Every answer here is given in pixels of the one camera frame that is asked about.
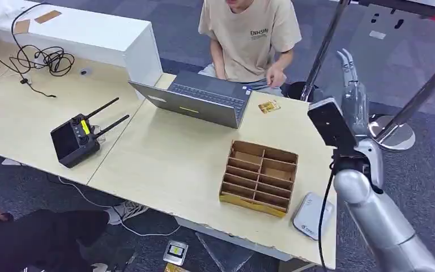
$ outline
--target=joystick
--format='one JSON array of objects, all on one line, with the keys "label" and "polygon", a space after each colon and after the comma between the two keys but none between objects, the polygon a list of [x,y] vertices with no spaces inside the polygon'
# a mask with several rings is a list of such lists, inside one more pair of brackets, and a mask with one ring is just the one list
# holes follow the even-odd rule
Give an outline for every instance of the joystick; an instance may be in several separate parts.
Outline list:
[{"label": "joystick", "polygon": [[129,115],[126,115],[101,132],[94,134],[94,126],[89,124],[89,118],[98,114],[101,110],[107,108],[117,100],[119,100],[119,97],[106,103],[89,115],[80,113],[51,131],[51,138],[54,143],[57,159],[61,164],[67,168],[71,168],[96,153],[100,149],[100,144],[97,139],[129,118]]}]

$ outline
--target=chrome stand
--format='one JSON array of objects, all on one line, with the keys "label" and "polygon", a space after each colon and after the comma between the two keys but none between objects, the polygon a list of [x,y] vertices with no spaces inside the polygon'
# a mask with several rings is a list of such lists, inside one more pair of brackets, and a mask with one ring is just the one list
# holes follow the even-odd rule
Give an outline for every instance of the chrome stand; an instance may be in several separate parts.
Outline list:
[{"label": "chrome stand", "polygon": [[390,150],[407,150],[411,148],[416,137],[406,121],[423,105],[435,92],[435,73],[417,94],[396,114],[396,116],[382,116],[369,124],[373,139],[382,147]]},{"label": "chrome stand", "polygon": [[[373,122],[369,123],[369,131],[371,136],[375,138],[380,131],[382,131],[387,124],[393,119],[390,115],[381,116]],[[388,137],[385,141],[380,143],[384,148],[391,150],[407,150],[410,149],[416,142],[414,131],[408,124],[403,124],[396,129],[396,132]]]},{"label": "chrome stand", "polygon": [[318,73],[321,69],[321,65],[324,62],[324,58],[326,56],[329,44],[331,43],[332,37],[334,36],[334,32],[336,32],[336,28],[338,26],[339,20],[341,19],[341,15],[343,15],[344,10],[346,9],[346,7],[349,5],[350,2],[351,0],[339,1],[338,7],[334,12],[334,17],[332,18],[331,23],[329,24],[329,27],[326,31],[326,35],[324,36],[324,40],[321,44],[318,54],[316,55],[316,58],[314,59],[313,67],[309,72],[308,79],[306,80],[306,83],[304,84],[304,87],[302,89],[301,99],[300,99],[302,101],[309,101],[309,96],[311,92],[314,91],[314,82],[316,81]]}]

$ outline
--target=t-shirt print text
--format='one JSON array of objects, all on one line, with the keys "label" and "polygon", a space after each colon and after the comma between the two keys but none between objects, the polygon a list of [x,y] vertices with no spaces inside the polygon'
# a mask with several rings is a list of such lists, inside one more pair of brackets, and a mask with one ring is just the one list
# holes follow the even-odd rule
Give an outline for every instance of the t-shirt print text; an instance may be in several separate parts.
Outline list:
[{"label": "t-shirt print text", "polygon": [[251,30],[251,40],[257,40],[261,37],[267,36],[268,29],[262,29],[262,30]]}]

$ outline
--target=small card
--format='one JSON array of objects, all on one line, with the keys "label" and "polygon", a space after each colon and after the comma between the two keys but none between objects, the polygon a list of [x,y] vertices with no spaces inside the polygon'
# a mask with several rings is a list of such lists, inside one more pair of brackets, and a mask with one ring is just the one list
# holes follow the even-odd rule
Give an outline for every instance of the small card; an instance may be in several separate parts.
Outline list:
[{"label": "small card", "polygon": [[59,11],[53,10],[53,11],[48,12],[42,16],[37,17],[36,19],[34,19],[34,21],[36,21],[40,24],[43,24],[43,23],[49,21],[50,19],[53,19],[59,15],[61,15],[61,13]]},{"label": "small card", "polygon": [[31,23],[31,20],[29,20],[29,19],[17,22],[14,25],[14,34],[28,33],[30,23]]},{"label": "small card", "polygon": [[259,108],[263,113],[268,113],[280,109],[281,106],[278,105],[278,102],[276,102],[276,100],[271,100],[264,104],[260,104]]}]

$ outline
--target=person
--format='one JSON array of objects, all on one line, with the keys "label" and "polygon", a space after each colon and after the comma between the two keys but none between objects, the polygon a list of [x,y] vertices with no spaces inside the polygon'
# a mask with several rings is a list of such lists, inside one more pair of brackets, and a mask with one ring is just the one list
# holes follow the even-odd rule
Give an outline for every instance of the person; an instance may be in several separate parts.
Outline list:
[{"label": "person", "polygon": [[199,74],[283,96],[284,69],[301,40],[291,0],[204,0],[198,31],[211,38],[212,57]]},{"label": "person", "polygon": [[0,272],[31,265],[46,272],[106,272],[107,265],[83,259],[79,243],[92,245],[108,224],[118,225],[142,207],[125,201],[105,211],[38,210],[16,221],[0,212]]}]

